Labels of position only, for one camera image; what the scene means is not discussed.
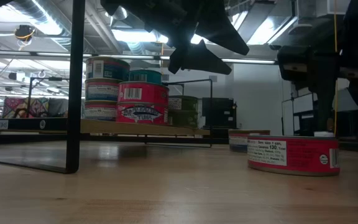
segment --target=blue can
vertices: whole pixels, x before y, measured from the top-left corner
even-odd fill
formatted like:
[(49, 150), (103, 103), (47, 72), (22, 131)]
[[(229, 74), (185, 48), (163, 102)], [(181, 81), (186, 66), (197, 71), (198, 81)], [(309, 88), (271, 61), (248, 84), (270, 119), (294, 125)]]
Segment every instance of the blue can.
[(112, 57), (90, 57), (86, 60), (86, 78), (114, 78), (128, 81), (130, 66)]
[(129, 81), (148, 82), (161, 85), (161, 76), (161, 73), (153, 70), (133, 70), (129, 73)]

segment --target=wall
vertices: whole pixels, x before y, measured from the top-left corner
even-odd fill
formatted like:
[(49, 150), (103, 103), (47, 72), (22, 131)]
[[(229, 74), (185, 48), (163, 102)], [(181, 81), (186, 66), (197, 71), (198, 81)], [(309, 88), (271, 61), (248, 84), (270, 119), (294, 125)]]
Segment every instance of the wall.
[(283, 80), (276, 65), (234, 65), (237, 127), (282, 135)]
[[(155, 70), (161, 72), (160, 68), (148, 68), (151, 70)], [(162, 72), (164, 74), (169, 74), (168, 82), (183, 82), (190, 80), (201, 80), (201, 79), (209, 79), (210, 75), (216, 75), (218, 81), (213, 83), (213, 97), (230, 97), (226, 95), (226, 75), (211, 73), (211, 72), (203, 72), (197, 70), (179, 70), (176, 74), (172, 74), (168, 71), (167, 68), (163, 68)], [(181, 95), (181, 86), (169, 86), (170, 95)], [(195, 96), (197, 98), (209, 97), (209, 82), (197, 82), (197, 83), (186, 83), (185, 84), (185, 95), (187, 96)]]

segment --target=barcode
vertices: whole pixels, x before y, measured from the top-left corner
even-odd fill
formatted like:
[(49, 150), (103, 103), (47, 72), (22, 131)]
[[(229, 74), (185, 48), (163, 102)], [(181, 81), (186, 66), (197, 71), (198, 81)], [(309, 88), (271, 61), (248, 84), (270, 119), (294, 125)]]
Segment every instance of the barcode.
[(339, 149), (329, 149), (329, 167), (339, 167)]
[(141, 88), (126, 88), (124, 89), (124, 100), (141, 100), (142, 89)]
[(139, 82), (146, 82), (147, 81), (147, 74), (135, 74), (134, 81)]
[(103, 77), (103, 66), (104, 63), (102, 60), (94, 61), (93, 62), (93, 77)]

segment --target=wooden table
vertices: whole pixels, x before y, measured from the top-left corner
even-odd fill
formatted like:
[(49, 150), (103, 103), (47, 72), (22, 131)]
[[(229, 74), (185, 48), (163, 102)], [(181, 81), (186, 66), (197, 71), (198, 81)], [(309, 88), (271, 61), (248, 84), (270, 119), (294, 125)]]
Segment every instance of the wooden table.
[[(59, 165), (64, 142), (1, 145), (0, 159)], [(76, 174), (0, 165), (0, 223), (358, 223), (358, 152), (337, 177), (247, 167), (247, 154), (81, 143)]]

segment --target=black machine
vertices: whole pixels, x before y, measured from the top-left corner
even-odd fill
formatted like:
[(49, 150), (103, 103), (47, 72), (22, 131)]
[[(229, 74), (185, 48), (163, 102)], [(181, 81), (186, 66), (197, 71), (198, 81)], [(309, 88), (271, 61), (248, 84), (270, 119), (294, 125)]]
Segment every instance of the black machine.
[(203, 128), (209, 129), (212, 125), (214, 138), (228, 138), (229, 129), (237, 129), (237, 105), (232, 98), (203, 98), (202, 115), (205, 116)]
[(350, 80), (349, 92), (358, 105), (358, 0), (351, 1), (345, 16), (337, 16), (337, 51), (333, 15), (308, 23), (311, 26), (291, 30), (282, 37), (285, 41), (271, 47), (279, 49), (282, 78), (317, 94), (317, 131), (326, 131), (338, 77)]

